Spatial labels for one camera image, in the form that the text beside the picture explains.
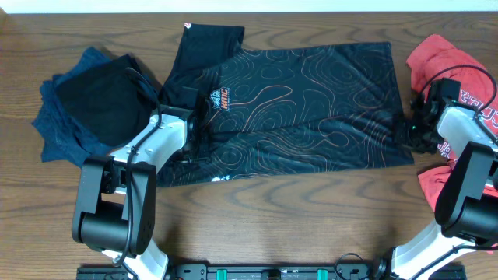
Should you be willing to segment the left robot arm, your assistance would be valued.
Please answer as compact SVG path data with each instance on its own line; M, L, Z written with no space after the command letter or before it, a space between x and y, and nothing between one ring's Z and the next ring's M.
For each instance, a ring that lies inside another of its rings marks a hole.
M130 279L165 279L168 256L153 241L156 175L176 154L195 149L206 95L185 87L177 106L162 105L129 143L88 157L81 170L72 238L111 258Z

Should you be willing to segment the black orange-patterned jersey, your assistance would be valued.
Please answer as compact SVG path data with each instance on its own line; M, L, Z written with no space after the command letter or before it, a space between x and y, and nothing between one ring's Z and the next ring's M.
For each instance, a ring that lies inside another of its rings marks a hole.
M388 42L247 50L241 26L184 26L160 99L198 115L161 187L410 165Z

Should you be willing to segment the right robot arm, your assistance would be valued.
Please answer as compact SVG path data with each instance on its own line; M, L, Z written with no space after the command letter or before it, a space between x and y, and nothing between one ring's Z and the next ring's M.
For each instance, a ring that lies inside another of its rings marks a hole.
M459 103L461 84L432 78L412 101L413 116L398 123L396 140L414 152L450 145L458 160L437 196L435 219L409 242L391 248L371 279L465 279L454 264L464 254L497 249L497 138L480 108Z

